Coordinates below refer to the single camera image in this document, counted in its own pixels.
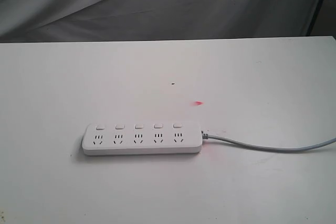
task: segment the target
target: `table surface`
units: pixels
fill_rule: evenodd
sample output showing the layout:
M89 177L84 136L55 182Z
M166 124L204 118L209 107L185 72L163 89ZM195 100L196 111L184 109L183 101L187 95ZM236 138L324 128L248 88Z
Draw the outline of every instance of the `table surface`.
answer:
M88 124L129 118L323 142L336 135L335 66L332 37L1 44L0 223L334 223L336 144L89 157L80 143Z

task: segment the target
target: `power strip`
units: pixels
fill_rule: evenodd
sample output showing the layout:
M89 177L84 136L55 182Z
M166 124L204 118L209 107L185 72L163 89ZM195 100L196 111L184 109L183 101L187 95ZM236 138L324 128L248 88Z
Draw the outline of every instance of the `power strip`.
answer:
M195 122L90 124L82 148L86 155L198 153L202 133Z

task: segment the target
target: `power socket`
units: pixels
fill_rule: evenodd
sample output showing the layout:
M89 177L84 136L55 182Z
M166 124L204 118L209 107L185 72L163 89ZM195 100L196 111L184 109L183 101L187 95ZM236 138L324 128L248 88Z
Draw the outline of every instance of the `power socket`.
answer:
M202 133L196 122L90 124L82 148L86 155L198 153Z

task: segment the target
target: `white fabric backdrop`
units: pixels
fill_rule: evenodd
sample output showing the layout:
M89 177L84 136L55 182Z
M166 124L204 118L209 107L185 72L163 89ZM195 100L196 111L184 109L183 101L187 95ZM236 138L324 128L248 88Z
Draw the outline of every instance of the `white fabric backdrop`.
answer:
M0 0L1 41L303 36L317 0Z

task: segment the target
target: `gray power cord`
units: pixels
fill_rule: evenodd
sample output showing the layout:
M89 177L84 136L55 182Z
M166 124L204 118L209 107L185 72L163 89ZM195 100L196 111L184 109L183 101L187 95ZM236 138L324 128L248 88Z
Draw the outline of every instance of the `gray power cord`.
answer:
M235 144L237 146L247 148L247 149L251 149L251 150L257 150L257 151L263 151L263 152L278 152L278 153L305 152L305 151L321 148L321 147L324 147L326 145L329 145L329 144L332 144L332 143L336 142L336 137L335 137L335 138L333 138L329 141L325 141L325 142L320 143L320 144L315 144L315 145L301 147L301 148L274 148L274 147L263 147L263 146L258 146L258 145L245 144L245 143L234 141L234 140L231 140L231 139L228 139L228 138L225 138L225 137L208 135L208 134L203 133L203 132L202 132L202 138L203 139L209 139L209 138L216 139L216 140L220 140L220 141L223 141L223 142Z

